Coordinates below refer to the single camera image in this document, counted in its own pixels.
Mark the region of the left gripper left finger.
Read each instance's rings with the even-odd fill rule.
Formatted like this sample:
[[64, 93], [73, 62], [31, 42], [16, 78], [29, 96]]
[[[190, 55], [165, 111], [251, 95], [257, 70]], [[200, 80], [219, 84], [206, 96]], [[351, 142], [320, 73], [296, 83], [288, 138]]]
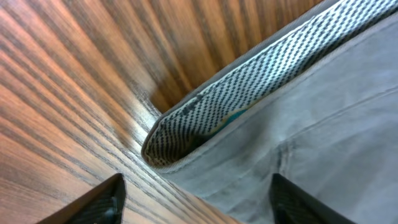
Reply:
[[39, 224], [121, 224], [125, 200], [124, 176], [117, 173]]

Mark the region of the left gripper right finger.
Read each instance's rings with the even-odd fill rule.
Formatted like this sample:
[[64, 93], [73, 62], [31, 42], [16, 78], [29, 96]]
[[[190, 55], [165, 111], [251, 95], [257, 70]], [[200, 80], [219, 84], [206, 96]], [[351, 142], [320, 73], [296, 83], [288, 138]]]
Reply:
[[276, 224], [354, 224], [277, 173], [272, 175], [269, 200]]

